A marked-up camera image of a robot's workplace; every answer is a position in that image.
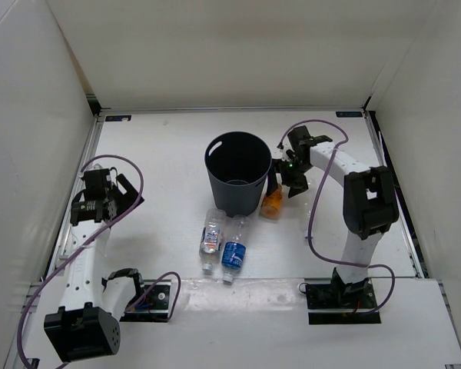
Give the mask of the orange juice bottle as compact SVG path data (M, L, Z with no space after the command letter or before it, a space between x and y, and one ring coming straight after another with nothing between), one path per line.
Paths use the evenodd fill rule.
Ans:
M264 196L260 207L260 215L266 219L275 221L280 217L282 204L282 185L279 184L272 194Z

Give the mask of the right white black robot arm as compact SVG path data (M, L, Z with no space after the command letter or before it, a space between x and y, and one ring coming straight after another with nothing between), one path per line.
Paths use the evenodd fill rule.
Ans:
M312 136L307 122L301 121L284 133L289 144L278 144L282 156L274 159L267 176L268 184L261 213L272 218L281 204L281 192L288 197L303 194L309 188L306 173L311 168L323 171L311 206L306 240L313 245L313 220L326 180L332 178L343 189L343 220L348 229L340 260L314 255L334 264L330 282L330 300L345 308L366 294L368 271L376 246L399 218L392 171L386 166L369 166L341 151L340 143L326 135Z

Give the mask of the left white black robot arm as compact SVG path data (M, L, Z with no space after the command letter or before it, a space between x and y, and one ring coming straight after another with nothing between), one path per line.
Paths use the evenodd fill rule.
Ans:
M146 288L135 268L111 271L106 248L109 224L143 198L124 175L95 165L81 176L84 187L71 203L69 246L78 256L68 264L65 292L44 330L61 362L118 353L124 309L142 305Z

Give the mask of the dark grey plastic bin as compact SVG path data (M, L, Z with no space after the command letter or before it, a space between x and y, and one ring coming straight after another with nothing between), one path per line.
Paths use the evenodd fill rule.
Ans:
M259 205L272 156L256 135L232 131L216 137L204 154L216 208L227 216L248 216Z

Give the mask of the clear unlabelled plastic bottle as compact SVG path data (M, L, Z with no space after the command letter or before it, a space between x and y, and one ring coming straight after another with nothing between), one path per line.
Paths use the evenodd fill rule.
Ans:
M308 208L303 211L300 219L300 231L302 232L303 239L307 241L310 238L309 235L309 223L310 223L311 209Z

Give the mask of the right blue corner sticker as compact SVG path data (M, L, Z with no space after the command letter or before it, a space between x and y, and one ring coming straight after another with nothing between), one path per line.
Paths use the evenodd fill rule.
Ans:
M361 111L336 111L338 118L362 118L363 113Z

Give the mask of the blue corner sticker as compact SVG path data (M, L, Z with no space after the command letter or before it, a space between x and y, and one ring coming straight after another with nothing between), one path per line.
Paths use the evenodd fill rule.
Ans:
M363 113L361 111L336 111L338 118L362 118Z
M104 119L106 122L123 122L130 121L131 115L108 115Z

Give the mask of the left blue corner sticker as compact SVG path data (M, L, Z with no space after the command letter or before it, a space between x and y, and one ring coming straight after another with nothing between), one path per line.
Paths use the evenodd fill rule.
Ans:
M108 115L104 119L106 122L123 122L130 121L131 115Z

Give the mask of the clear bottle blue label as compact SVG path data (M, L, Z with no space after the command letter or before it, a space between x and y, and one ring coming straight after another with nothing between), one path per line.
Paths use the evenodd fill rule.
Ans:
M233 283L243 267L249 230L249 217L237 215L231 219L221 257L222 280L227 285Z

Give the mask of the clear bottle white orange label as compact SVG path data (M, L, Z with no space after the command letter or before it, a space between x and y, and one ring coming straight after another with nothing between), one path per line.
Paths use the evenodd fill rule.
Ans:
M226 220L225 211L216 208L207 211L199 245L201 269L205 274L212 274L214 265L220 261Z

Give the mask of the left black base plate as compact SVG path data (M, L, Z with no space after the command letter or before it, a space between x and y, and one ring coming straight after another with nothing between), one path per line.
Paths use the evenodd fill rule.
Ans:
M121 317L121 322L167 323L172 287L170 280L157 283L137 307Z

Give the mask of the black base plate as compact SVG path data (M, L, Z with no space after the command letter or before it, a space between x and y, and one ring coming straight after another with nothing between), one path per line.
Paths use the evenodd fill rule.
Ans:
M306 298L309 325L353 325L381 324L373 285L368 282L366 289L344 302L333 295L330 284L298 284L299 292Z
M172 287L170 280L157 283L137 307L121 317L121 322L167 323Z

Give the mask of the left aluminium frame rail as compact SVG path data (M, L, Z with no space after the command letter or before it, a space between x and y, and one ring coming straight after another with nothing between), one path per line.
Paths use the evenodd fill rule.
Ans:
M79 185L79 171L82 167L82 165L89 159L91 156L91 151L92 151L92 146L93 140L95 139L96 136L96 130L97 130L97 124L98 124L98 116L100 114L100 111L102 110L101 104L98 102L98 98L95 96L94 92L89 92L85 94L86 100L88 102L88 106L91 110L91 113L93 114L93 118L89 121L89 132L88 136L85 139L84 145L82 146L82 152L81 152L81 157L77 160L74 161L76 165L75 167L75 174L74 174L74 179L71 181L71 190L69 193L69 197L67 200L66 205L63 208L63 212L61 213L61 223L59 226L57 226L57 230L55 233L55 239L54 243L51 244L50 247L50 252L48 254L48 263L46 264L44 271L42 274L39 276L39 279L37 281L33 281L28 285L28 290L26 291L25 299L24 301L21 301L21 304L19 305L19 317L22 316L22 313L24 311L25 306L27 303L31 300L32 295L36 291L36 289L42 284L43 277L46 278L49 273L51 273L52 269L55 269L54 267L56 266L56 263L59 259L59 252L63 250L65 246L65 237L68 236L68 232L70 231L70 226L69 224L69 208L70 208L70 202L74 196L74 191ZM27 327L28 319L30 318L31 315L34 315L35 309L38 304L38 300L40 298L40 294L32 300L32 305L29 308L29 310L26 312L25 319L24 319L24 326L23 328ZM5 363L2 365L2 368L23 368L22 362L20 361L20 357L18 355L18 350L17 350L17 328L15 330L15 336L12 339L11 347L9 348Z

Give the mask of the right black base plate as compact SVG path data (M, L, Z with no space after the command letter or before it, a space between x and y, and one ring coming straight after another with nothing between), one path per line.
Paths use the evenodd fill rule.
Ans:
M330 284L298 284L299 292L306 298L309 325L353 325L381 324L373 285L368 282L366 289L344 302L333 295Z

